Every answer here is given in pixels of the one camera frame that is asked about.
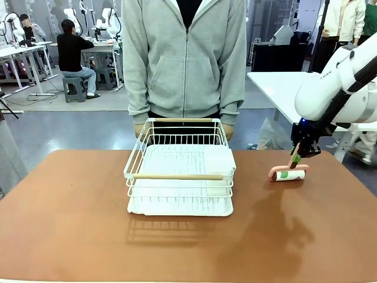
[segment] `black hair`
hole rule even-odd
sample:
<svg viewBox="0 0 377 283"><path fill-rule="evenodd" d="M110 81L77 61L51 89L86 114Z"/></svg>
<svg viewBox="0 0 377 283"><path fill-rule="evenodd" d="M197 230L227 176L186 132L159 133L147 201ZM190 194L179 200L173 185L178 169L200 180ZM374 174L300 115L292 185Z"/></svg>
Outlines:
<svg viewBox="0 0 377 283"><path fill-rule="evenodd" d="M75 23L70 19L65 19L61 22L61 27L65 34L72 34L72 29L75 27Z"/></svg>
<svg viewBox="0 0 377 283"><path fill-rule="evenodd" d="M28 18L29 18L29 16L27 14L22 14L21 16L19 16L19 19L20 19L21 22L28 19Z"/></svg>

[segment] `blue floor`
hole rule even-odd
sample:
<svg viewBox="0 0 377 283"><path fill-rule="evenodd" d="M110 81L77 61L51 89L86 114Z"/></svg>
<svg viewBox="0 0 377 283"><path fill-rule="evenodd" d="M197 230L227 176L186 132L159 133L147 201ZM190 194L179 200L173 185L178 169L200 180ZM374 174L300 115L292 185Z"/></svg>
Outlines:
<svg viewBox="0 0 377 283"><path fill-rule="evenodd" d="M257 143L259 130L273 109L244 109L237 121L230 147L243 150ZM27 112L16 120L6 115L9 128L29 170L58 149L131 149L135 142L132 119L125 111L101 112ZM284 118L280 125L290 134L291 125ZM320 141L321 149L331 138ZM377 169L367 167L350 155L343 164L377 196Z"/></svg>

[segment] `green shirt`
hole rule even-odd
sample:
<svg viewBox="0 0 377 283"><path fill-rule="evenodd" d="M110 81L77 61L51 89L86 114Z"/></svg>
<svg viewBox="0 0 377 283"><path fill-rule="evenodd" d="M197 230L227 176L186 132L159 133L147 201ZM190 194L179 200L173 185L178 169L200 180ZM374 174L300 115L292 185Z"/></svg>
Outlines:
<svg viewBox="0 0 377 283"><path fill-rule="evenodd" d="M377 32L377 6L367 4L365 10L364 35L372 36Z"/></svg>

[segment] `white jacket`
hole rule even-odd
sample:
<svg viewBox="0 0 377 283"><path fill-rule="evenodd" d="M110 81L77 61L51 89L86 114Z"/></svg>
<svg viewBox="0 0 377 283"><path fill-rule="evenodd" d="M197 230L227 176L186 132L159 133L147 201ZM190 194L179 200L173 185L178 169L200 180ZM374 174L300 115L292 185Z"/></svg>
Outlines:
<svg viewBox="0 0 377 283"><path fill-rule="evenodd" d="M325 20L325 29L329 30L330 37L338 36L340 8L342 0L331 0L329 4L328 13ZM317 19L317 28L323 16L325 4L319 10ZM353 38L360 38L365 17L366 4L365 0L350 0L344 12L342 29L340 30L339 41L353 41Z"/></svg>

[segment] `wooden handle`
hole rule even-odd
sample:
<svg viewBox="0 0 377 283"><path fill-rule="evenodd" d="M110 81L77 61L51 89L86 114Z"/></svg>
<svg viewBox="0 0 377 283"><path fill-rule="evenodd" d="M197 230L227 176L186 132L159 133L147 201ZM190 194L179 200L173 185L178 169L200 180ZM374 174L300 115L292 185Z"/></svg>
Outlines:
<svg viewBox="0 0 377 283"><path fill-rule="evenodd" d="M154 179L154 180L211 180L222 181L222 175L153 175L134 174L134 179Z"/></svg>
<svg viewBox="0 0 377 283"><path fill-rule="evenodd" d="M211 118L155 118L156 122L212 122Z"/></svg>

